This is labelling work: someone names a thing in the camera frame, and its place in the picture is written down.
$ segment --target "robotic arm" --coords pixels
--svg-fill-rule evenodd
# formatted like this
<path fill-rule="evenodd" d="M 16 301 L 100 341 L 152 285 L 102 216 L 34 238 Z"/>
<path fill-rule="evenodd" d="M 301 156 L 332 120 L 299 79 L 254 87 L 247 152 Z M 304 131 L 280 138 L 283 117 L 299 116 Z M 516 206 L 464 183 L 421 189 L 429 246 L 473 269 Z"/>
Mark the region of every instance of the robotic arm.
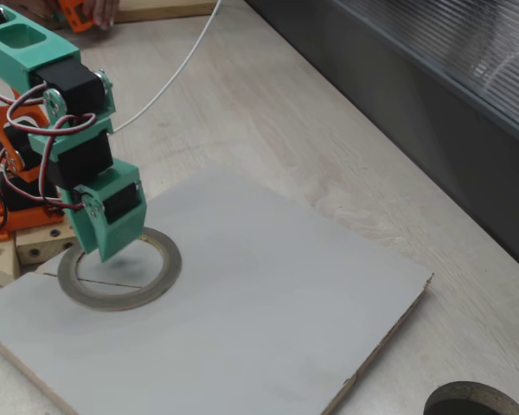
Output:
<path fill-rule="evenodd" d="M 2 150 L 9 150 L 1 153 L 5 184 L 64 208 L 84 251 L 99 249 L 102 261 L 140 237 L 144 192 L 138 168 L 112 158 L 108 134 L 115 105 L 106 74 L 87 69 L 73 44 L 1 6 L 0 78 L 21 94 L 9 102 L 0 131 L 0 141 L 7 141 Z M 39 119 L 37 103 L 48 123 Z M 28 107 L 38 126 L 19 120 L 31 116 Z M 36 177 L 38 195 L 14 183 Z M 50 186 L 60 190 L 60 199 L 50 195 Z"/>

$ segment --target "wooden block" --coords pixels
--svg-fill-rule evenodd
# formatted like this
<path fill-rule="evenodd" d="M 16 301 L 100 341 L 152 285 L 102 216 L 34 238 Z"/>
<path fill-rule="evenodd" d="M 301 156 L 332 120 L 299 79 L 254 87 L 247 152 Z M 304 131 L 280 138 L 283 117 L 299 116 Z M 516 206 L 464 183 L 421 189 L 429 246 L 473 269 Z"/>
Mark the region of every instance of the wooden block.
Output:
<path fill-rule="evenodd" d="M 41 264 L 68 249 L 76 241 L 69 222 L 17 231 L 16 248 L 21 265 Z"/>
<path fill-rule="evenodd" d="M 0 352 L 65 413 L 328 413 L 432 275 L 216 169 L 153 199 L 146 223 L 183 256 L 153 303 L 88 310 L 35 273 L 0 290 Z M 96 263 L 111 294 L 157 266 L 123 252 Z"/>
<path fill-rule="evenodd" d="M 0 242 L 0 286 L 4 287 L 19 278 L 19 261 L 13 238 Z"/>
<path fill-rule="evenodd" d="M 215 3 L 211 0 L 121 0 L 115 22 L 209 15 L 214 10 Z"/>

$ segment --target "white cable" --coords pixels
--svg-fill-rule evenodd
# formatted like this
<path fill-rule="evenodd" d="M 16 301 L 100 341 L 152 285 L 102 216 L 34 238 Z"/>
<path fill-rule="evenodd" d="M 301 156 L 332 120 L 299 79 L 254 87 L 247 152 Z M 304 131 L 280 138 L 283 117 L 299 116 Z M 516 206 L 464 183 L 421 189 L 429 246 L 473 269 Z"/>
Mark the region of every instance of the white cable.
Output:
<path fill-rule="evenodd" d="M 517 59 L 519 59 L 519 50 L 511 55 L 509 55 L 507 58 L 505 58 L 502 63 L 500 63 L 496 69 L 494 69 L 494 71 L 492 71 L 492 73 L 489 75 L 488 79 L 486 80 L 486 82 L 484 82 L 484 85 L 483 85 L 483 95 L 486 94 L 490 88 L 492 87 L 492 84 L 494 83 L 494 81 L 496 80 L 496 78 L 498 77 L 498 75 L 500 75 L 500 73 L 513 61 L 516 61 Z"/>
<path fill-rule="evenodd" d="M 128 121 L 126 121 L 125 123 L 123 123 L 122 125 L 120 125 L 119 127 L 117 127 L 115 130 L 113 130 L 113 134 L 117 133 L 117 132 L 120 132 L 121 130 L 123 130 L 125 127 L 131 125 L 132 123 L 134 123 L 137 119 L 139 119 L 140 117 L 142 117 L 142 115 L 147 112 L 154 104 L 156 104 L 156 101 L 158 99 L 160 99 L 160 97 L 163 95 L 163 93 L 167 90 L 167 88 L 169 88 L 171 86 L 171 84 L 173 83 L 173 81 L 175 80 L 175 78 L 181 73 L 181 71 L 184 69 L 184 67 L 187 66 L 187 63 L 189 63 L 190 61 L 190 58 L 192 57 L 192 55 L 194 54 L 194 52 L 198 49 L 198 46 L 200 46 L 200 43 L 202 43 L 202 39 L 203 37 L 206 35 L 206 33 L 208 32 L 208 29 L 209 29 L 209 26 L 211 25 L 212 21 L 215 19 L 215 15 L 217 15 L 217 11 L 219 10 L 220 6 L 221 6 L 221 1 L 222 0 L 217 0 L 217 4 L 215 5 L 215 8 L 214 8 L 214 11 L 212 11 L 211 13 L 211 16 L 209 17 L 209 20 L 208 22 L 206 23 L 206 25 L 204 26 L 204 29 L 203 31 L 200 33 L 200 36 L 198 37 L 198 40 L 196 41 L 194 47 L 192 49 L 190 49 L 190 53 L 189 55 L 186 57 L 186 59 L 183 61 L 183 63 L 181 64 L 181 66 L 176 70 L 175 73 L 173 73 L 173 76 L 171 76 L 170 80 L 168 80 L 165 85 L 162 87 L 162 89 L 160 89 L 159 93 L 157 93 L 157 95 L 152 98 L 152 100 L 146 104 L 146 106 L 140 110 L 134 117 L 132 117 L 131 119 L 129 119 Z"/>

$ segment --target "circular hole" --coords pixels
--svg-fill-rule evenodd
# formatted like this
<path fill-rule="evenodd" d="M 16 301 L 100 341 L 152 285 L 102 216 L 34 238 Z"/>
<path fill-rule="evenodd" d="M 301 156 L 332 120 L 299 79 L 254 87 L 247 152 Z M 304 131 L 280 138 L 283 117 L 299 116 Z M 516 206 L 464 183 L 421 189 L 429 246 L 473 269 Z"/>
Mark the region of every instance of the circular hole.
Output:
<path fill-rule="evenodd" d="M 89 290 L 102 293 L 106 293 L 106 290 L 109 293 L 117 291 L 117 288 L 108 284 L 125 285 L 138 290 L 156 279 L 162 267 L 163 258 L 159 251 L 153 245 L 137 239 L 106 262 L 101 261 L 98 250 L 85 255 L 77 266 L 77 275 L 82 280 L 102 283 L 84 281 L 82 284 Z"/>
<path fill-rule="evenodd" d="M 519 405 L 508 395 L 477 382 L 452 382 L 434 391 L 424 415 L 519 415 Z"/>

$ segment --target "orange object in hand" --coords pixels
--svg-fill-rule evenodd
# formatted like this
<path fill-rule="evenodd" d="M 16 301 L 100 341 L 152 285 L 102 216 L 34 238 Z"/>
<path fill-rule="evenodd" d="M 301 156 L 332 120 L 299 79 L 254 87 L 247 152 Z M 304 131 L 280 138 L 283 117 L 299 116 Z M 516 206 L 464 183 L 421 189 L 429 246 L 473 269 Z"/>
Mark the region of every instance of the orange object in hand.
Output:
<path fill-rule="evenodd" d="M 61 11 L 73 32 L 79 33 L 94 26 L 94 20 L 83 13 L 84 0 L 59 0 Z"/>

